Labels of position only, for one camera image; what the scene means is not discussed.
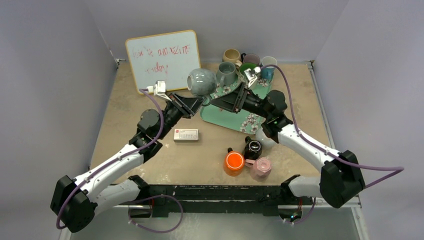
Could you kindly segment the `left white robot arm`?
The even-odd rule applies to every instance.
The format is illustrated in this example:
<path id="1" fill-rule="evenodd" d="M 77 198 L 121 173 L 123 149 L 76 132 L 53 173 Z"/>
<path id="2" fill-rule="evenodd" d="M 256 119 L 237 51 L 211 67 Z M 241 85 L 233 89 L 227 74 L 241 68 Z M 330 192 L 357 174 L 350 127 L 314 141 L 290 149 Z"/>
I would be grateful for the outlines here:
<path id="1" fill-rule="evenodd" d="M 50 209 L 56 214 L 57 229 L 75 233 L 85 228 L 100 208 L 98 195 L 124 173 L 156 155 L 163 146 L 159 141 L 180 119 L 193 117 L 210 98 L 171 93 L 165 96 L 165 102 L 164 109 L 154 101 L 156 108 L 141 114 L 135 135 L 115 155 L 86 173 L 74 178 L 64 175 L 56 182 Z"/>

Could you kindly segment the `cream white mug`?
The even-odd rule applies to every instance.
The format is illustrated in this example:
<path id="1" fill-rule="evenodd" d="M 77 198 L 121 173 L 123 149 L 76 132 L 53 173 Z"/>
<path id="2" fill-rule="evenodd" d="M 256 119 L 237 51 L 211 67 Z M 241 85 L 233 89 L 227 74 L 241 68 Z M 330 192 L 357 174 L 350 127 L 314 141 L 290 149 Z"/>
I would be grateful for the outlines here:
<path id="1" fill-rule="evenodd" d="M 236 75 L 238 80 L 246 83 L 247 85 L 253 85 L 259 78 L 259 74 L 261 73 L 261 69 L 255 63 L 242 63 L 237 60 L 235 63 Z"/>

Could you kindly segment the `beige brown mug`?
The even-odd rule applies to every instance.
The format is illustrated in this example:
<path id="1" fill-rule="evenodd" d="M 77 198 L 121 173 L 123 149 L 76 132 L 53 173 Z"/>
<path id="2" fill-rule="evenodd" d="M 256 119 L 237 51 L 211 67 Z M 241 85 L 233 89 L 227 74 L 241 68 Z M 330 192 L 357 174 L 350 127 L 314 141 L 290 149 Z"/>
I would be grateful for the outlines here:
<path id="1" fill-rule="evenodd" d="M 234 48 L 227 49 L 224 51 L 222 55 L 222 61 L 223 62 L 231 62 L 233 64 L 237 62 L 241 62 L 241 53 Z"/>

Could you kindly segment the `grey-blue upside-down mug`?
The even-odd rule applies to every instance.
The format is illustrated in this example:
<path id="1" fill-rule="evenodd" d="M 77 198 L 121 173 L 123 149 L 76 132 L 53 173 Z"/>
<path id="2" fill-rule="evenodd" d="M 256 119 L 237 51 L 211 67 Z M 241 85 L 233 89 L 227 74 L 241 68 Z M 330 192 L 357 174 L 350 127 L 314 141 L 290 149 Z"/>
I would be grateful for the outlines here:
<path id="1" fill-rule="evenodd" d="M 192 70 L 187 77 L 187 89 L 193 96 L 206 98 L 203 107 L 211 104 L 211 95 L 216 91 L 218 85 L 217 77 L 214 72 L 205 68 L 196 68 Z"/>

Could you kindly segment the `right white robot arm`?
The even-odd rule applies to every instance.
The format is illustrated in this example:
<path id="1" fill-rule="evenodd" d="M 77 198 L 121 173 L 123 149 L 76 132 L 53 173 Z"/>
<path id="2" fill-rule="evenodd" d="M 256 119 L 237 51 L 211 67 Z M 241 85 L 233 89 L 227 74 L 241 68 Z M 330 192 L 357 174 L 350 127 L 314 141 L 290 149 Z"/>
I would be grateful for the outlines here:
<path id="1" fill-rule="evenodd" d="M 280 191 L 284 202 L 292 204 L 300 197 L 323 198 L 338 209 L 365 189 L 356 155 L 328 147 L 302 132 L 285 115 L 288 106 L 283 92 L 271 90 L 260 98 L 240 84 L 232 92 L 212 99 L 211 104 L 231 113 L 244 110 L 263 117 L 261 131 L 266 138 L 288 147 L 319 171 L 319 177 L 293 176 L 286 180 Z"/>

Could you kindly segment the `grey mug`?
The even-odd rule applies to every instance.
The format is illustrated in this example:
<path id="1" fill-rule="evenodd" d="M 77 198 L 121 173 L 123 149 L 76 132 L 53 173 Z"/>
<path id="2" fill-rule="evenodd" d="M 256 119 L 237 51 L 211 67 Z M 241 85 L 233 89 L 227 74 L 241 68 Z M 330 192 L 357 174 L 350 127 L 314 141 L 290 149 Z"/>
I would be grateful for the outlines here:
<path id="1" fill-rule="evenodd" d="M 224 61 L 218 66 L 216 73 L 217 85 L 219 87 L 229 86 L 236 81 L 236 66 L 234 63 Z"/>

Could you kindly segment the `black mug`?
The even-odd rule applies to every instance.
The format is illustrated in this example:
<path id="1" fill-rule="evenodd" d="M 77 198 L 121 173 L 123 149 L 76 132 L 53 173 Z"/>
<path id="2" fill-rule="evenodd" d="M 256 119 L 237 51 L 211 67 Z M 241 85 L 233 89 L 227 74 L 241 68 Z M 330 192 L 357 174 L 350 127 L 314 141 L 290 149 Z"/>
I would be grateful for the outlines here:
<path id="1" fill-rule="evenodd" d="M 242 151 L 244 159 L 257 160 L 263 152 L 262 144 L 258 140 L 254 140 L 249 136 L 246 136 L 244 141 L 245 147 Z"/>

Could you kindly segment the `mauve purple mug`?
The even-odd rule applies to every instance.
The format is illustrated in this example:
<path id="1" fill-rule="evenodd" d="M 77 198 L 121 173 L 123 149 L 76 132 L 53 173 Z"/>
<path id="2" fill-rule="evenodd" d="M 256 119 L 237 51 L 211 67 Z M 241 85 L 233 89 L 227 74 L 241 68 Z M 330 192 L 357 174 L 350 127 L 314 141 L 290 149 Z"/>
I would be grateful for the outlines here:
<path id="1" fill-rule="evenodd" d="M 254 53 L 242 53 L 240 56 L 243 63 L 252 63 L 257 66 L 261 64 L 261 58 Z"/>

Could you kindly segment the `blue teal mug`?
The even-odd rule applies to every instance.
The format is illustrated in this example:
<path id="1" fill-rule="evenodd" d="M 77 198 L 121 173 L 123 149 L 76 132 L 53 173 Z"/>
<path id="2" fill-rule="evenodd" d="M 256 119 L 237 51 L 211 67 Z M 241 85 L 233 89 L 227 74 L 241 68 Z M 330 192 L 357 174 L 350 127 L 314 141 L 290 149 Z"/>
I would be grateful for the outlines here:
<path id="1" fill-rule="evenodd" d="M 266 80 L 272 80 L 274 76 L 275 67 L 278 64 L 278 61 L 272 56 L 265 56 L 261 60 L 261 77 Z"/>

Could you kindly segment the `orange mug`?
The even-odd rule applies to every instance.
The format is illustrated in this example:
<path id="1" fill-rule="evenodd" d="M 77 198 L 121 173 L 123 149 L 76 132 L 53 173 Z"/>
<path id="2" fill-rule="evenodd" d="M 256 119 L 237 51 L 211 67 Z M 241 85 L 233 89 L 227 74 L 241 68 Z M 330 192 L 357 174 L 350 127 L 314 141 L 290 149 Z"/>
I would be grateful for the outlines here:
<path id="1" fill-rule="evenodd" d="M 242 173 L 244 165 L 244 156 L 240 152 L 229 147 L 223 162 L 225 173 L 231 177 L 236 177 Z"/>

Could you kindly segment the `pink faceted mug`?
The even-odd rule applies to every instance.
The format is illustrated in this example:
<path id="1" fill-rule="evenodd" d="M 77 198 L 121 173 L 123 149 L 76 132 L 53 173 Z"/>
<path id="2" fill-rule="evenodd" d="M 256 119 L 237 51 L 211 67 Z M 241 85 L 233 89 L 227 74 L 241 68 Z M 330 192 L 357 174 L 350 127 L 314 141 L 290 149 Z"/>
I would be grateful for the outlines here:
<path id="1" fill-rule="evenodd" d="M 256 160 L 246 159 L 245 166 L 249 168 L 250 176 L 258 182 L 265 181 L 272 171 L 271 161 L 266 157 L 261 157 Z"/>

